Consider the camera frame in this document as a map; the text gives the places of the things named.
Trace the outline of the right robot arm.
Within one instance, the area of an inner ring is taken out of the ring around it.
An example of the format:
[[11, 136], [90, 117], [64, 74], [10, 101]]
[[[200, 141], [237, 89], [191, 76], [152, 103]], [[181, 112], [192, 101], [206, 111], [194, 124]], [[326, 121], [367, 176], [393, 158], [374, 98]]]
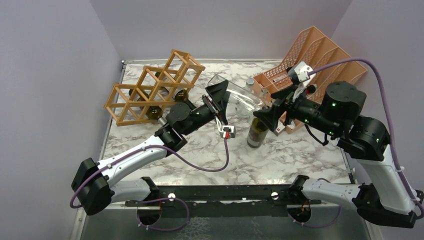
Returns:
[[337, 146], [362, 165], [371, 183], [341, 185], [299, 175], [289, 187], [289, 199], [296, 204], [326, 201], [355, 209], [375, 225], [412, 228], [418, 219], [415, 201], [422, 202], [424, 194], [402, 183], [386, 126], [361, 115], [366, 94], [346, 81], [329, 84], [321, 103], [305, 96], [295, 98], [294, 93], [293, 85], [273, 93], [272, 106], [253, 115], [270, 130], [275, 130], [285, 115], [288, 121], [303, 121], [306, 127], [338, 140]]

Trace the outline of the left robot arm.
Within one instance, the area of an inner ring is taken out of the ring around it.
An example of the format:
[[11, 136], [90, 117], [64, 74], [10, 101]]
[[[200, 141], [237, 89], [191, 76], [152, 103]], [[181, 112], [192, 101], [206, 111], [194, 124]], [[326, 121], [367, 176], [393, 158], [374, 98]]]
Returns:
[[235, 133], [228, 124], [226, 109], [230, 98], [227, 91], [229, 81], [205, 88], [203, 105], [193, 108], [187, 102], [174, 104], [162, 126], [141, 144], [114, 157], [95, 162], [87, 158], [81, 162], [71, 183], [72, 195], [69, 206], [72, 209], [83, 208], [88, 216], [104, 210], [113, 202], [129, 200], [135, 197], [130, 193], [132, 183], [119, 182], [154, 161], [175, 155], [189, 166], [200, 170], [177, 152], [187, 143], [185, 136], [197, 131], [211, 121], [217, 124], [220, 137], [224, 141], [225, 154], [229, 154], [228, 139]]

